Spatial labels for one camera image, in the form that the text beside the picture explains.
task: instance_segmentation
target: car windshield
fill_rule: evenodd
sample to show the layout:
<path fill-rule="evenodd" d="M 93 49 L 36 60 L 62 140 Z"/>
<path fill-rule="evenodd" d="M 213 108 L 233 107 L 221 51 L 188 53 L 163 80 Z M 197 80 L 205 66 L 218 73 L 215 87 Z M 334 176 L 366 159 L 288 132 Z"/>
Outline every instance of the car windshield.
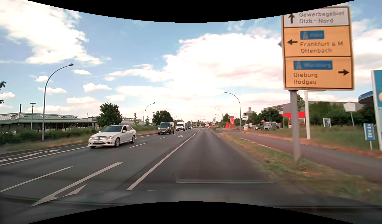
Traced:
<path fill-rule="evenodd" d="M 118 125 L 118 126 L 108 126 L 104 130 L 102 130 L 101 132 L 120 132 L 122 130 L 122 127 L 123 126 L 121 126 L 121 125 Z"/>
<path fill-rule="evenodd" d="M 161 123 L 159 126 L 160 127 L 168 127 L 169 126 L 169 122 L 164 122 L 164 123 Z"/>

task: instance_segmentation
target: white arrow road marking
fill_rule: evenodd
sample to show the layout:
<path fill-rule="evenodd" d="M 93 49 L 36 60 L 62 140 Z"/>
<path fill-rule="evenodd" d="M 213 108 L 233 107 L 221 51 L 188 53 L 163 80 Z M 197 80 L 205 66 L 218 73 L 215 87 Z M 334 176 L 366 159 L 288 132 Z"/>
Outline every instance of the white arrow road marking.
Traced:
<path fill-rule="evenodd" d="M 79 180 L 79 181 L 76 181 L 76 182 L 74 182 L 73 184 L 68 185 L 68 186 L 64 187 L 63 189 L 61 189 L 61 190 L 59 190 L 59 191 L 55 191 L 55 192 L 52 193 L 51 195 L 49 195 L 49 196 L 47 196 L 47 197 L 44 197 L 44 198 L 40 199 L 39 201 L 35 202 L 35 203 L 34 203 L 33 205 L 31 205 L 31 206 L 39 205 L 39 204 L 41 204 L 41 203 L 44 203 L 44 202 L 47 202 L 47 201 L 51 201 L 51 200 L 57 199 L 56 195 L 58 195 L 59 193 L 64 192 L 64 191 L 68 190 L 69 188 L 71 188 L 71 187 L 73 187 L 73 186 L 76 186 L 76 185 L 80 184 L 81 182 L 84 182 L 84 181 L 90 179 L 91 177 L 97 176 L 97 175 L 99 175 L 100 173 L 105 172 L 105 171 L 107 171 L 107 170 L 109 170 L 109 169 L 111 169 L 111 168 L 114 168 L 115 166 L 120 165 L 120 164 L 122 164 L 122 163 L 114 163 L 114 164 L 112 164 L 112 165 L 110 165 L 110 166 L 108 166 L 108 167 L 105 167 L 104 169 L 102 169 L 102 170 L 100 170 L 100 171 L 97 171 L 97 172 L 95 172 L 95 173 L 93 173 L 93 174 L 91 174 L 91 175 L 89 175 L 89 176 L 87 176 L 87 177 L 85 177 L 85 178 L 83 178 L 83 179 L 81 179 L 81 180 Z"/>
<path fill-rule="evenodd" d="M 26 161 L 26 160 L 30 160 L 30 159 L 36 159 L 36 158 L 40 158 L 40 157 L 43 157 L 43 156 L 48 156 L 48 155 L 54 155 L 54 154 L 58 154 L 58 153 L 68 152 L 68 151 L 72 151 L 72 150 L 84 149 L 84 148 L 88 148 L 88 147 L 89 146 L 84 146 L 84 147 L 80 147 L 80 148 L 76 148 L 76 149 L 65 150 L 65 151 L 60 151 L 60 152 L 54 152 L 54 153 L 47 154 L 47 155 L 39 155 L 39 156 L 28 158 L 28 159 L 22 159 L 22 160 L 18 160 L 18 161 L 13 161 L 13 162 L 9 162 L 9 163 L 0 164 L 0 166 L 12 164 L 12 163 L 18 163 L 18 162 L 22 162 L 22 161 Z"/>
<path fill-rule="evenodd" d="M 146 172 L 144 175 L 142 175 L 136 182 L 134 182 L 131 186 L 129 186 L 126 191 L 131 191 L 135 186 L 137 186 L 144 178 L 146 178 L 152 171 L 154 171 L 161 163 L 163 163 L 170 155 L 172 155 L 176 150 L 178 150 L 182 145 L 184 145 L 188 140 L 190 140 L 192 137 L 194 137 L 193 134 L 191 137 L 189 137 L 185 142 L 183 142 L 181 145 L 179 145 L 177 148 L 175 148 L 171 153 L 169 153 L 165 158 L 163 158 L 161 161 L 159 161 L 154 167 L 152 167 L 148 172 Z"/>
<path fill-rule="evenodd" d="M 41 177 L 37 177 L 37 178 L 35 178 L 35 179 L 32 179 L 32 180 L 29 180 L 29 181 L 25 181 L 25 182 L 22 182 L 22 183 L 20 183 L 20 184 L 17 184 L 17 185 L 14 185 L 14 186 L 10 186 L 9 188 L 6 188 L 6 189 L 4 189 L 4 190 L 1 190 L 1 191 L 0 191 L 0 193 L 1 193 L 1 192 L 4 192 L 4 191 L 8 191 L 8 190 L 10 190 L 10 189 L 13 189 L 13 188 L 15 188 L 15 187 L 18 187 L 18 186 L 24 185 L 24 184 L 26 184 L 26 183 L 29 183 L 29 182 L 35 181 L 35 180 L 37 180 L 37 179 L 40 179 L 40 178 L 46 177 L 46 176 L 48 176 L 48 175 L 51 175 L 51 174 L 54 174 L 54 173 L 58 173 L 59 171 L 63 171 L 63 170 L 69 169 L 69 168 L 71 168 L 71 167 L 67 167 L 67 168 L 64 168 L 64 169 L 61 169 L 61 170 L 57 170 L 57 171 L 54 171 L 54 172 L 52 172 L 52 173 L 49 173 L 49 174 L 43 175 L 43 176 L 41 176 Z"/>
<path fill-rule="evenodd" d="M 85 184 L 85 185 L 79 187 L 78 189 L 76 189 L 76 190 L 70 192 L 70 193 L 67 194 L 67 195 L 64 195 L 64 197 L 65 197 L 65 196 L 69 196 L 69 195 L 75 195 L 75 194 L 79 193 L 79 192 L 83 189 L 83 187 L 85 187 L 86 185 L 87 185 L 87 184 Z"/>
<path fill-rule="evenodd" d="M 20 159 L 20 158 L 25 158 L 25 157 L 33 156 L 33 155 L 37 155 L 37 154 L 40 154 L 40 153 L 55 152 L 55 151 L 59 151 L 59 150 L 49 150 L 49 151 L 44 151 L 44 152 L 32 153 L 32 154 L 24 155 L 22 157 L 17 157 L 17 158 L 1 159 L 0 163 L 1 162 L 5 162 L 5 161 L 9 161 L 9 160 L 13 160 L 13 159 Z"/>
<path fill-rule="evenodd" d="M 144 145 L 144 144 L 147 144 L 147 142 L 143 143 L 143 144 L 140 144 L 140 145 Z M 136 146 L 139 146 L 139 145 L 135 145 L 135 146 L 132 146 L 132 147 L 129 147 L 129 148 L 133 148 L 133 147 L 136 147 Z"/>

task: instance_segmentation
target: truck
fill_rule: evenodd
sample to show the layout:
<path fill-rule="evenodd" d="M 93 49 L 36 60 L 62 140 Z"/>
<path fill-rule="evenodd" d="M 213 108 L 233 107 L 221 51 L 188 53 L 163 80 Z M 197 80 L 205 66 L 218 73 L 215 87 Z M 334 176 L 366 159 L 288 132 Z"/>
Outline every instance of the truck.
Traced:
<path fill-rule="evenodd" d="M 177 122 L 176 131 L 185 131 L 185 122 L 184 121 Z"/>

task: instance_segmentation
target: road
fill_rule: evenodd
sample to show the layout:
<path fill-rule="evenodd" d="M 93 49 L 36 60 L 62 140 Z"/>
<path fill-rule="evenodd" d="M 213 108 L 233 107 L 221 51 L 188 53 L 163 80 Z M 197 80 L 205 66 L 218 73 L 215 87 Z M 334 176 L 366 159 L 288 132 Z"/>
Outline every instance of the road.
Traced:
<path fill-rule="evenodd" d="M 273 147 L 287 153 L 293 153 L 293 146 L 291 141 L 241 133 L 240 131 L 234 130 L 221 131 L 228 132 L 240 138 L 254 141 L 268 147 Z M 382 184 L 382 159 L 376 159 L 368 156 L 346 153 L 312 145 L 300 144 L 300 148 L 304 158 L 326 166 L 330 166 L 346 173 L 361 175 L 372 182 Z"/>
<path fill-rule="evenodd" d="M 79 144 L 2 156 L 0 215 L 3 223 L 29 223 L 47 218 L 32 217 L 34 208 L 64 196 L 202 185 L 290 193 L 211 130 L 192 129 L 138 137 L 118 148 Z"/>

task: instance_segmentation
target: car hood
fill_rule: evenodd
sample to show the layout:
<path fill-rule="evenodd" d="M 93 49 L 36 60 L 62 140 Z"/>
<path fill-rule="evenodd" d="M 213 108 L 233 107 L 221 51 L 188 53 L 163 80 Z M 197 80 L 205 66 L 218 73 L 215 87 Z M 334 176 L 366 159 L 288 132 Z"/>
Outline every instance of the car hood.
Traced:
<path fill-rule="evenodd" d="M 116 190 L 70 195 L 7 216 L 2 223 L 22 224 L 113 206 L 180 201 L 229 202 L 268 206 L 347 222 L 351 221 L 352 223 L 382 223 L 382 207 L 346 198 L 306 194 L 267 194 L 267 192 L 258 191 L 209 188 L 151 191 Z"/>
<path fill-rule="evenodd" d="M 104 137 L 109 137 L 112 135 L 118 135 L 120 132 L 99 132 L 97 134 L 94 134 L 92 137 L 98 137 L 98 136 L 104 136 Z"/>

